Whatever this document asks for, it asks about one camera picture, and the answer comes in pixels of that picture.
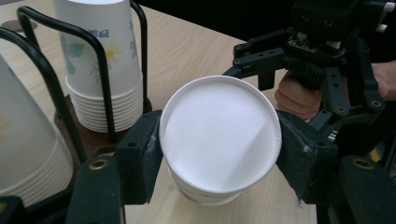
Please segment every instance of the table surface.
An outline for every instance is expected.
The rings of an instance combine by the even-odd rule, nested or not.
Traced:
[[[16,20],[16,10],[29,6],[54,17],[52,1],[26,0],[0,6],[0,23]],[[153,110],[164,109],[183,85],[198,78],[221,75],[232,66],[233,46],[242,40],[143,7],[148,19],[148,98]],[[135,38],[140,49],[140,26],[133,12]],[[65,64],[59,33],[38,24],[40,48],[57,72],[64,95]],[[52,118],[55,108],[41,75],[15,45],[1,39],[0,54],[6,59],[43,112]],[[284,75],[276,71],[276,85]],[[257,78],[245,78],[257,86]],[[264,94],[275,102],[274,89]],[[127,223],[316,223],[316,208],[299,202],[285,177],[275,166],[262,181],[238,198],[220,206],[203,206],[182,196],[174,187],[163,160],[150,204],[126,205]]]

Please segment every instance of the human hand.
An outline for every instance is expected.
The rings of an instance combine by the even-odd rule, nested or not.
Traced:
[[[396,100],[396,61],[373,63],[372,67],[379,94],[385,100]],[[343,81],[347,93],[347,79],[343,78]],[[312,119],[320,107],[321,94],[320,91],[307,89],[292,72],[287,72],[279,82],[275,99],[277,109],[290,112],[301,119]]]
[[[312,119],[318,112],[320,91],[304,87],[292,72],[287,72],[275,92],[276,108],[290,112],[301,119]]]

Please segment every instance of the stack of paper cups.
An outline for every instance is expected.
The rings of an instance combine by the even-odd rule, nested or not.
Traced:
[[[65,189],[73,161],[59,130],[0,56],[0,196],[29,206]]]
[[[130,128],[143,113],[143,81],[128,0],[54,0],[57,19],[93,34],[106,51],[116,132]],[[99,64],[93,48],[79,37],[61,34],[66,85],[78,121],[107,132]]]

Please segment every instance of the finger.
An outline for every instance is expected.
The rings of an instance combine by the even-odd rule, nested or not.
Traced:
[[[280,91],[276,91],[275,98],[277,100],[277,109],[288,111],[303,119],[313,118],[320,107],[320,102],[312,105],[300,105],[293,102],[290,98],[283,95]]]
[[[292,74],[286,74],[280,81],[278,89],[283,95],[300,105],[312,105],[320,102],[320,91],[311,91],[301,85]]]
[[[294,114],[295,116],[299,117],[300,119],[312,119],[317,114],[315,111],[307,112],[307,113],[298,113],[298,112],[290,111],[285,106],[283,106],[281,104],[276,104],[276,108],[278,110],[282,110],[282,111],[286,111],[291,114]]]
[[[274,94],[277,102],[284,107],[286,107],[289,111],[294,113],[309,113],[316,109],[315,104],[312,105],[301,105],[299,102],[295,102],[290,99],[288,96],[282,93],[282,91],[277,90]]]

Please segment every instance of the white cup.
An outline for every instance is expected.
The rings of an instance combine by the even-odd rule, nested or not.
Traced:
[[[0,55],[0,190],[23,180],[55,146],[52,124]]]
[[[56,17],[93,34],[106,52],[112,97],[138,84],[141,71],[128,0],[54,0]],[[61,33],[67,84],[87,97],[100,97],[102,85],[96,53],[79,37]]]
[[[243,80],[196,79],[167,103],[160,142],[177,189],[204,205],[230,202],[263,179],[281,147],[276,111]]]

